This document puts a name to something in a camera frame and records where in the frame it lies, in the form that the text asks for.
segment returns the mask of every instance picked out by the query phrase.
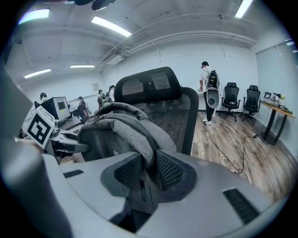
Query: mesh chair backrest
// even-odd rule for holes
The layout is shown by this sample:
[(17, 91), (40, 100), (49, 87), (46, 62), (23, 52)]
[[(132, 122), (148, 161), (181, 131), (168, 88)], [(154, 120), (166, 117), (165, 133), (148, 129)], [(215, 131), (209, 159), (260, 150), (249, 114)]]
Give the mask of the mesh chair backrest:
[[(181, 88), (170, 68), (157, 70), (159, 70), (159, 75), (164, 75), (163, 72), (166, 71), (164, 73), (168, 76), (158, 77), (156, 80), (152, 77), (156, 74), (156, 70), (149, 70), (141, 73), (142, 79), (145, 79), (141, 83), (135, 80), (135, 75), (121, 79), (115, 87), (115, 99), (118, 102), (132, 104), (144, 111), (149, 121), (169, 134), (177, 146), (177, 152), (190, 155), (199, 107), (198, 95), (191, 88)], [(146, 87), (149, 87), (149, 90), (145, 94), (144, 88)]]
[(239, 93), (239, 88), (236, 83), (228, 83), (226, 87), (224, 87), (225, 103), (235, 102), (237, 103), (237, 97)]
[(257, 86), (251, 85), (249, 89), (247, 89), (247, 100), (246, 105), (257, 108), (257, 102), (259, 100), (261, 92), (258, 90)]
[(178, 79), (169, 67), (125, 77), (116, 84), (114, 91), (115, 101), (127, 104), (175, 100), (181, 95)]

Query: chair headrest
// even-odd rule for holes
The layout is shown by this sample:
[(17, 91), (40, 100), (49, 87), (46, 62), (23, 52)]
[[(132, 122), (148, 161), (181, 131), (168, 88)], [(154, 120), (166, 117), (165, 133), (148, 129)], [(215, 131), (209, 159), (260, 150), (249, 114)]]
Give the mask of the chair headrest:
[(115, 101), (127, 104), (176, 100), (181, 96), (178, 79), (169, 67), (127, 76), (118, 81), (114, 91)]
[(236, 83), (227, 83), (227, 87), (237, 87)]
[(253, 90), (253, 91), (259, 91), (259, 90), (258, 90), (258, 87), (255, 86), (255, 85), (250, 85), (250, 90)]

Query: white sneakers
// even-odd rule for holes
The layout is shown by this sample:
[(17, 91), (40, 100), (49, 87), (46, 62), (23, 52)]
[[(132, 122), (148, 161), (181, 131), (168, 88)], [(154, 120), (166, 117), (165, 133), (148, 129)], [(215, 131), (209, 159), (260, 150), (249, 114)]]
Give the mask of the white sneakers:
[(203, 122), (204, 122), (206, 125), (211, 125), (211, 124), (212, 124), (211, 121), (208, 121), (206, 117), (203, 119)]

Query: white cable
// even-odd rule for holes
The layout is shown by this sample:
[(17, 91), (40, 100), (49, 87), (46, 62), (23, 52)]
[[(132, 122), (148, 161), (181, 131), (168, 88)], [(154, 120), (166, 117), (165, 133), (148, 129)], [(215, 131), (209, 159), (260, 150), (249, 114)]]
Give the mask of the white cable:
[[(220, 120), (224, 125), (226, 125), (228, 128), (230, 128), (227, 124), (225, 124), (221, 119), (219, 119), (218, 117), (216, 117), (218, 120)], [(248, 174), (247, 174), (247, 172), (246, 172), (246, 170), (238, 163), (238, 161), (237, 160), (235, 160), (235, 158), (233, 157), (233, 155), (232, 155), (232, 152), (231, 152), (231, 150), (230, 150), (230, 145), (231, 145), (231, 143), (234, 141), (234, 139), (235, 139), (235, 137), (236, 137), (236, 132), (234, 132), (234, 138), (233, 138), (233, 140), (229, 143), (229, 152), (230, 152), (230, 154), (231, 155), (226, 155), (226, 154), (221, 154), (220, 156), (219, 156), (219, 160), (220, 160), (220, 162), (224, 165), (224, 166), (227, 166), (227, 165), (230, 165), (232, 162), (233, 162), (233, 160), (234, 161), (236, 161), (236, 163), (243, 169), (243, 171), (245, 172), (245, 174), (246, 174), (246, 177), (248, 178), (248, 181), (251, 183), (251, 180), (250, 180), (250, 178), (248, 177)], [(230, 157), (230, 158), (232, 158), (232, 160), (228, 163), (228, 164), (225, 164), (222, 160), (221, 160), (221, 157), (222, 156), (226, 156), (226, 157)]]

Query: table leg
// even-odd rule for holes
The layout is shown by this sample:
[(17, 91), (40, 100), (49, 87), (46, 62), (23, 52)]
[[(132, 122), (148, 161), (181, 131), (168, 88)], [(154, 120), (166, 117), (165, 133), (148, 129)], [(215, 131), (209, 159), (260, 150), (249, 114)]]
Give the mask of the table leg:
[(283, 123), (281, 124), (281, 127), (280, 127), (280, 129), (279, 129), (279, 131), (278, 131), (278, 135), (276, 136), (276, 138), (275, 138), (275, 140), (274, 140), (275, 143), (278, 141), (278, 138), (279, 138), (279, 136), (280, 136), (280, 134), (281, 134), (281, 132), (282, 132), (282, 130), (283, 130), (283, 128), (284, 128), (284, 124), (285, 124), (285, 120), (286, 120), (286, 119), (287, 119), (287, 115), (284, 116)]
[(265, 134), (263, 136), (263, 139), (267, 139), (268, 135), (269, 135), (269, 132), (271, 130), (271, 127), (272, 127), (272, 124), (273, 124), (273, 121), (274, 121), (274, 117), (275, 117), (275, 114), (276, 114), (276, 111), (275, 110), (272, 110), (272, 113), (271, 113), (271, 116), (270, 116), (270, 120), (269, 120), (269, 123), (267, 125), (267, 129), (265, 131)]

